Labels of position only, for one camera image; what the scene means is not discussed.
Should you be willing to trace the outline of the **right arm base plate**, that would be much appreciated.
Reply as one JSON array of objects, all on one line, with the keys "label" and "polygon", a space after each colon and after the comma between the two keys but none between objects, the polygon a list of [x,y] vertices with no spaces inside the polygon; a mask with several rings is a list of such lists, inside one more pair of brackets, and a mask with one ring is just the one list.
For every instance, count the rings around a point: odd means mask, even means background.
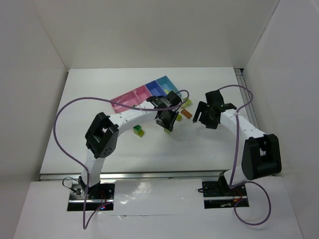
[{"label": "right arm base plate", "polygon": [[203,195],[205,209],[249,207],[245,186],[221,190],[217,181],[202,181],[202,187],[197,191]]}]

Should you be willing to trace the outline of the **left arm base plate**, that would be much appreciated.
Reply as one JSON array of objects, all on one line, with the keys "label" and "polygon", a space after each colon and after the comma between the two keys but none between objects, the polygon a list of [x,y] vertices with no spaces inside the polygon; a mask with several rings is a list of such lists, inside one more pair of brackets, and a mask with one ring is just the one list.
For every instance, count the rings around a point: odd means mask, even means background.
[{"label": "left arm base plate", "polygon": [[[65,177],[62,186],[69,190],[67,211],[78,212],[83,210],[85,191],[81,188],[78,180]],[[86,211],[112,211],[114,208],[115,182],[102,182],[92,196],[87,196]]]}]

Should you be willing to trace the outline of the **green and yellow lego stack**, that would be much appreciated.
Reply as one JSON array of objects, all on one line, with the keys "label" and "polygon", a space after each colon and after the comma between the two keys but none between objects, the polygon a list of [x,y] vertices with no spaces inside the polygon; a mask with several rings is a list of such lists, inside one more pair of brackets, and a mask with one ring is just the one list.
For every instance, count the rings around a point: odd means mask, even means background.
[{"label": "green and yellow lego stack", "polygon": [[142,137],[145,132],[143,131],[142,127],[140,125],[136,125],[133,127],[133,132],[139,137]]}]

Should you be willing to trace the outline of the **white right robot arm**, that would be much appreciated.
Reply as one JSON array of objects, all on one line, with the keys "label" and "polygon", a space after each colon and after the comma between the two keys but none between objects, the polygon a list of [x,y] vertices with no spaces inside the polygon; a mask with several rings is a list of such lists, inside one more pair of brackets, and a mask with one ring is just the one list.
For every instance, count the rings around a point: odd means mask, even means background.
[{"label": "white right robot arm", "polygon": [[222,125],[236,136],[233,167],[220,173],[217,181],[222,195],[229,196],[248,181],[282,171],[280,144],[275,134],[257,129],[240,114],[243,106],[226,104],[220,90],[208,92],[205,97],[205,102],[198,103],[193,122],[199,121],[208,129]]}]

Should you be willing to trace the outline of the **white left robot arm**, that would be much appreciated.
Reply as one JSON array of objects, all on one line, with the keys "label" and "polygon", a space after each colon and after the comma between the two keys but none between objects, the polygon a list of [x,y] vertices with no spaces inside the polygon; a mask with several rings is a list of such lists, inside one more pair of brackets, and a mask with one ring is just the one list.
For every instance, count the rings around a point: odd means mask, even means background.
[{"label": "white left robot arm", "polygon": [[121,113],[107,116],[101,112],[95,116],[85,134],[85,166],[88,172],[83,171],[79,177],[79,184],[89,198],[97,194],[105,158],[115,151],[118,137],[125,131],[150,121],[172,131],[181,102],[180,96],[171,91],[166,96],[151,96],[140,105]]}]

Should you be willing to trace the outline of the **orange 2x4 lego plate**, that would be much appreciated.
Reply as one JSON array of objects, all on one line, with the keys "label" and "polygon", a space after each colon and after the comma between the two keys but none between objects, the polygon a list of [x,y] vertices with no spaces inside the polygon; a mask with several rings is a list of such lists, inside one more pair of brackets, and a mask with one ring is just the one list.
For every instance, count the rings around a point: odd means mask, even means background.
[{"label": "orange 2x4 lego plate", "polygon": [[186,109],[182,109],[180,112],[183,116],[185,116],[187,119],[191,119],[192,118],[192,114],[187,111]]}]

